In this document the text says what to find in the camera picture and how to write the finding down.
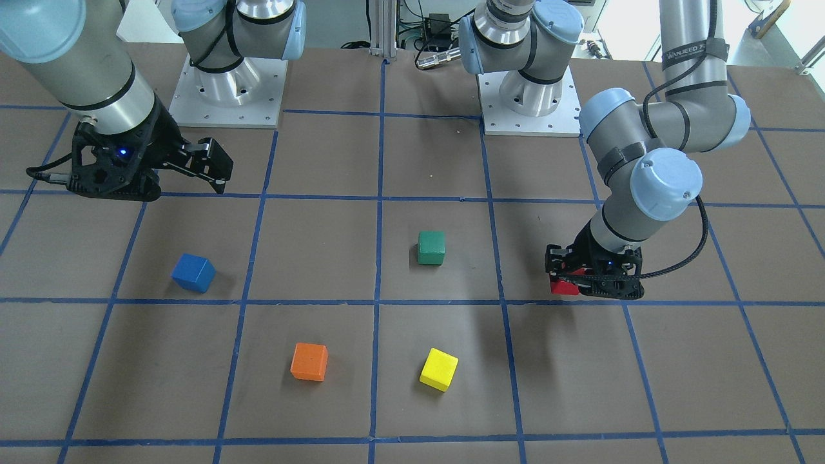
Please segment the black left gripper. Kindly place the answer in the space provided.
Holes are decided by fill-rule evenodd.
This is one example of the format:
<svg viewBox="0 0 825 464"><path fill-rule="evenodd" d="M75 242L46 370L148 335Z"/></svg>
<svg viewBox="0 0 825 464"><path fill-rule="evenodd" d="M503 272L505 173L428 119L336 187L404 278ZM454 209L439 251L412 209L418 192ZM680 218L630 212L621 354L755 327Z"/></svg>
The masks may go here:
<svg viewBox="0 0 825 464"><path fill-rule="evenodd" d="M587 224L568 247L549 244L545 272L575 283L583 296L637 300L645 295L641 283L641 250L613 253L596 241Z"/></svg>

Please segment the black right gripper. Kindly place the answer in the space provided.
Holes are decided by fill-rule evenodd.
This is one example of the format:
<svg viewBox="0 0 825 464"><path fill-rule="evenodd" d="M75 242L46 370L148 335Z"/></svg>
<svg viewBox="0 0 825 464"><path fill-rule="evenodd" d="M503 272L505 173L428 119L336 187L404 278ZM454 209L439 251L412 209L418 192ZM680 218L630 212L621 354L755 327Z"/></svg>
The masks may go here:
<svg viewBox="0 0 825 464"><path fill-rule="evenodd" d="M104 135L81 121L71 156L68 190L88 198L153 202L162 193L159 168L197 177L223 194L233 172L233 159L217 140L188 143L160 103L138 126L120 134Z"/></svg>

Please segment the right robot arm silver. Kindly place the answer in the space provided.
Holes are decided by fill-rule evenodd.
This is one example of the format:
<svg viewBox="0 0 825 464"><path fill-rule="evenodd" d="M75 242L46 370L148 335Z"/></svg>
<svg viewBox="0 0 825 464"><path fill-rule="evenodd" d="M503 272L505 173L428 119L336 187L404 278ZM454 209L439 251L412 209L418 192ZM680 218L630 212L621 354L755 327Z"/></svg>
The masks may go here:
<svg viewBox="0 0 825 464"><path fill-rule="evenodd" d="M116 35L127 5L2 2L3 53L79 118L71 152L26 174L83 197L153 202L157 170L168 169L223 193L233 159L212 138L183 138ZM251 61L295 61L306 46L302 1L174 1L171 15L212 104L251 102L260 88Z"/></svg>

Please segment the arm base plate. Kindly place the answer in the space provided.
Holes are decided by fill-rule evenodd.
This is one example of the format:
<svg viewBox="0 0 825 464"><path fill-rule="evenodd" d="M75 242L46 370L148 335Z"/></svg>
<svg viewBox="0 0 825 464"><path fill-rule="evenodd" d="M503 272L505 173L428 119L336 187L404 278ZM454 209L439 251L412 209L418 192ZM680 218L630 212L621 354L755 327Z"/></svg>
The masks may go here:
<svg viewBox="0 0 825 464"><path fill-rule="evenodd" d="M551 84L531 82L518 71L476 77L487 134L580 135L581 104L570 68L566 68L560 81Z"/></svg>
<svg viewBox="0 0 825 464"><path fill-rule="evenodd" d="M245 58L226 73L185 63L169 112L179 126L276 129L289 61Z"/></svg>

